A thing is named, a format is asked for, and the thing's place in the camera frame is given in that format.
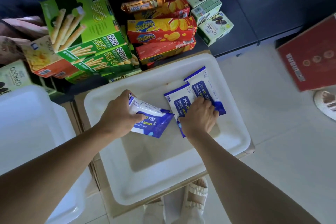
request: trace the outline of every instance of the white plastic bin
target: white plastic bin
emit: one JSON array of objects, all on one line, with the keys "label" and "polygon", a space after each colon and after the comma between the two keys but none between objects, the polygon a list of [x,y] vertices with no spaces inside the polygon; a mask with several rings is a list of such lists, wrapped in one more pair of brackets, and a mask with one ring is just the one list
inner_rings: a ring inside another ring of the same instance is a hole
[{"label": "white plastic bin", "polygon": [[[217,120],[212,131],[214,139],[233,155],[243,152],[250,145],[250,135],[218,63],[210,54],[179,60],[91,91],[84,100],[91,126],[99,121],[108,102],[125,89],[149,104],[170,110],[163,94],[184,85],[183,79],[203,66],[227,112]],[[101,150],[100,156],[113,196],[122,205],[145,199],[205,170],[175,119],[160,138],[130,132]]]},{"label": "white plastic bin", "polygon": [[[42,87],[27,86],[0,96],[0,175],[76,136],[65,108],[50,101]],[[66,224],[85,208],[87,168],[71,187],[48,224]]]}]

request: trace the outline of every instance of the hand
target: hand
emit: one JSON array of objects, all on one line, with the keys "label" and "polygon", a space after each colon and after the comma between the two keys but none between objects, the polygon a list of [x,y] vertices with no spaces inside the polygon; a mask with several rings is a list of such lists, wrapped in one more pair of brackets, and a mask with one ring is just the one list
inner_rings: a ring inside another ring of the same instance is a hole
[{"label": "hand", "polygon": [[100,135],[107,137],[110,142],[123,137],[131,131],[134,124],[145,119],[145,115],[129,113],[128,96],[130,90],[124,90],[115,100],[109,102],[94,129]]},{"label": "hand", "polygon": [[211,101],[198,97],[189,107],[185,117],[179,117],[182,131],[187,137],[193,134],[209,133],[216,123],[219,112]]}]

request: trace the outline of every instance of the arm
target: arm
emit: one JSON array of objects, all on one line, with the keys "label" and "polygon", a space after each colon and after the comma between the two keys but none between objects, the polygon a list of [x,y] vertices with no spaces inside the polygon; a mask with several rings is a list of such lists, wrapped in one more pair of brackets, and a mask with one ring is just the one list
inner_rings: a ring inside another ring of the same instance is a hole
[{"label": "arm", "polygon": [[223,149],[208,134],[218,112],[199,97],[186,117],[183,133],[201,156],[232,224],[319,223],[280,189]]},{"label": "arm", "polygon": [[1,223],[45,223],[95,154],[145,118],[130,115],[125,90],[91,129],[0,176]]}]

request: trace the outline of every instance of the person's left hand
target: person's left hand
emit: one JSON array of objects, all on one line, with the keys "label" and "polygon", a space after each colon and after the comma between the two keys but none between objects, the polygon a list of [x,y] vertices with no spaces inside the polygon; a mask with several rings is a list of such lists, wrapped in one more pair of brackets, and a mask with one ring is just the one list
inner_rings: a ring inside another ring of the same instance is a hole
[{"label": "person's left hand", "polygon": [[123,137],[131,131],[135,123],[145,119],[143,114],[129,113],[129,94],[131,94],[130,90],[124,90],[115,100],[110,101],[99,122],[93,127],[110,142]]}]

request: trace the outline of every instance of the alcohol wipes packet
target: alcohol wipes packet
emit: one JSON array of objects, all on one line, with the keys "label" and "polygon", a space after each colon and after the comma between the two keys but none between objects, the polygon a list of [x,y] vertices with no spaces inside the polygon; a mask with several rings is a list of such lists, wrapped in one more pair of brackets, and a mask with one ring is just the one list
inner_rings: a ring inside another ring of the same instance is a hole
[{"label": "alcohol wipes packet", "polygon": [[185,85],[164,94],[164,96],[168,100],[170,108],[175,115],[182,137],[186,137],[182,132],[182,126],[178,118],[186,116],[190,105],[195,100],[195,95],[193,94],[190,84],[186,83]]},{"label": "alcohol wipes packet", "polygon": [[212,105],[215,107],[215,110],[219,112],[219,115],[226,114],[224,106],[219,100],[218,95],[210,82],[205,66],[189,75],[184,79],[184,81],[190,84],[196,97],[202,96],[206,100],[210,100]]},{"label": "alcohol wipes packet", "polygon": [[136,133],[160,138],[174,116],[173,113],[169,113],[169,110],[150,105],[131,94],[128,103],[130,114],[142,113],[146,116],[143,121],[136,123],[131,129]]}]

